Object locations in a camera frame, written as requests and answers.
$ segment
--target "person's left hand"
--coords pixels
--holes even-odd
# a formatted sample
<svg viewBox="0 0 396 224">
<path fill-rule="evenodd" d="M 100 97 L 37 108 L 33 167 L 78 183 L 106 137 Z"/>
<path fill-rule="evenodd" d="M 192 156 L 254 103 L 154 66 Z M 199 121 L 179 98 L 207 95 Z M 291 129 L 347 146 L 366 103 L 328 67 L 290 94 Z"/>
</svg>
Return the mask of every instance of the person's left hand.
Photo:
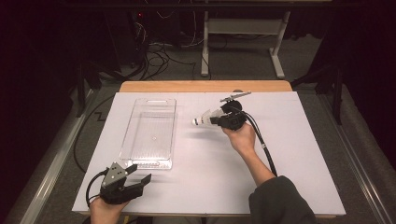
<svg viewBox="0 0 396 224">
<path fill-rule="evenodd" d="M 122 209 L 129 202 L 108 204 L 101 197 L 96 197 L 90 205 L 91 224 L 115 224 L 119 220 Z"/>
</svg>

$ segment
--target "hand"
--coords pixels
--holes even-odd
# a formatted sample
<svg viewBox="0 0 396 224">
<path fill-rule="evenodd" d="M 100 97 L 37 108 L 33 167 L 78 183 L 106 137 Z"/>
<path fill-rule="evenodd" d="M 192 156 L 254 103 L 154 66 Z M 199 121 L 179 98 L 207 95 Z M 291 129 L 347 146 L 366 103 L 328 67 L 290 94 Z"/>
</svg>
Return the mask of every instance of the hand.
<svg viewBox="0 0 396 224">
<path fill-rule="evenodd" d="M 223 132 L 230 138 L 231 145 L 239 153 L 244 156 L 249 153 L 254 153 L 254 142 L 256 140 L 256 133 L 251 125 L 244 123 L 242 127 L 236 131 L 222 128 Z"/>
<path fill-rule="evenodd" d="M 119 220 L 122 209 L 129 202 L 108 204 L 101 197 L 96 197 L 90 205 L 91 224 L 115 224 Z"/>
</svg>

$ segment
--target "black sleeve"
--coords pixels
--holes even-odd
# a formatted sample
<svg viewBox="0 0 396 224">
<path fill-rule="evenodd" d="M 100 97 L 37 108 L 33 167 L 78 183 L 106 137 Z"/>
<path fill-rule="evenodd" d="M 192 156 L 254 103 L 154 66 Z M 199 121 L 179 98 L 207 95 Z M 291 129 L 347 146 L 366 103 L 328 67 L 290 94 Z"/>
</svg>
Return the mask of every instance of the black sleeve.
<svg viewBox="0 0 396 224">
<path fill-rule="evenodd" d="M 285 176 L 265 181 L 248 200 L 253 224 L 317 223 L 308 203 Z"/>
</svg>

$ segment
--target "transparent tray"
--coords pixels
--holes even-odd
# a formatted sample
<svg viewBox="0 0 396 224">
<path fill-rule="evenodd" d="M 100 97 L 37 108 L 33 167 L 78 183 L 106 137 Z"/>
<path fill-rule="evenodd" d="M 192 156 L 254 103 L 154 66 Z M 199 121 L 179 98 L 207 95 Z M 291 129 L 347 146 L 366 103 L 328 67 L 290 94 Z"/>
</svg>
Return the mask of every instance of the transparent tray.
<svg viewBox="0 0 396 224">
<path fill-rule="evenodd" d="M 175 99 L 137 99 L 120 159 L 138 169 L 171 169 L 175 114 Z"/>
</svg>

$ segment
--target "white tabletop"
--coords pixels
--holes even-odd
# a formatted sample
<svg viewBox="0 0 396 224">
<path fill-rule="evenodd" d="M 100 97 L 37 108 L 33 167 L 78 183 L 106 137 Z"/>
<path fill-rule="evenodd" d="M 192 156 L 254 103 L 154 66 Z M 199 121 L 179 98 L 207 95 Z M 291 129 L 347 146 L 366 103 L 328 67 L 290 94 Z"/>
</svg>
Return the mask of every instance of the white tabletop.
<svg viewBox="0 0 396 224">
<path fill-rule="evenodd" d="M 255 184 L 227 136 L 217 126 L 191 125 L 191 120 L 207 109 L 218 109 L 224 92 L 117 93 L 105 128 L 93 153 L 73 211 L 86 213 L 85 191 L 90 180 L 119 159 L 120 149 L 139 98 L 176 99 L 177 119 L 171 170 L 138 170 L 128 176 L 126 186 L 148 174 L 151 182 L 143 196 L 124 209 L 130 214 L 151 216 L 231 216 L 248 215 L 248 196 Z M 296 92 L 253 92 L 238 101 L 258 123 L 272 155 L 278 175 L 288 177 L 316 215 L 341 216 L 346 213 L 332 177 L 318 148 Z M 268 161 L 259 141 L 256 150 Z M 102 178 L 94 182 L 91 195 L 99 192 Z"/>
</svg>

